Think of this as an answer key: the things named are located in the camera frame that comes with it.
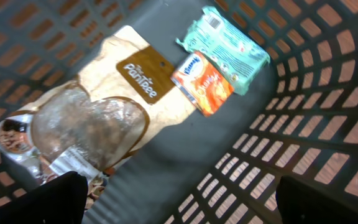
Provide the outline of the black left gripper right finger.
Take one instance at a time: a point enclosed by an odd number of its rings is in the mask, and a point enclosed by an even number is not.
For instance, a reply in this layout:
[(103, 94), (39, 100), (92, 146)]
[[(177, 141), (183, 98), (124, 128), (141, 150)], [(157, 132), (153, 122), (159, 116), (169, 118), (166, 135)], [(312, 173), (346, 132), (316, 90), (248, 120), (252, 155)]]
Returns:
[(276, 189), (283, 224), (358, 224), (358, 213), (290, 176)]

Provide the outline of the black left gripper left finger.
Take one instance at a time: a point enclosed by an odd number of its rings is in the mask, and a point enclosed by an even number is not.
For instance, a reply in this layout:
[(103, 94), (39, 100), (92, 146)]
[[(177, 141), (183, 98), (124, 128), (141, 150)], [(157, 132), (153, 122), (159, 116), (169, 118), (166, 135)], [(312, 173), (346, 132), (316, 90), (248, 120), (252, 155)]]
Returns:
[(0, 223), (81, 223), (86, 177), (70, 171), (0, 207)]

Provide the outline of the orange Kleenex tissue pack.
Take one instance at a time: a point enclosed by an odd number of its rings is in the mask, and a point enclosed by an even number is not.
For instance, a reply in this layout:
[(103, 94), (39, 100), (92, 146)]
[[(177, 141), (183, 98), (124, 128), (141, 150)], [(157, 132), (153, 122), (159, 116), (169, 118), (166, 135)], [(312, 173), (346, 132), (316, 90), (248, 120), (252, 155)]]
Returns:
[(215, 114), (234, 92), (234, 87), (199, 51), (189, 54), (171, 80), (205, 117)]

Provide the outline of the teal wet wipes pack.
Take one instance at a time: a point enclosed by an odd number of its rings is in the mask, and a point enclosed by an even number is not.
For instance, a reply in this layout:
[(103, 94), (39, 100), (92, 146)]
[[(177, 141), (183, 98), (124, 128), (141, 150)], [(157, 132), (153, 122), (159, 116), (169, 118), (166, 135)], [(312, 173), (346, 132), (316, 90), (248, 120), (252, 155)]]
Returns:
[(245, 95), (249, 85), (270, 62), (270, 55), (225, 19), (213, 6), (202, 8), (203, 15), (189, 26), (176, 43), (187, 52), (199, 51), (214, 61), (234, 93)]

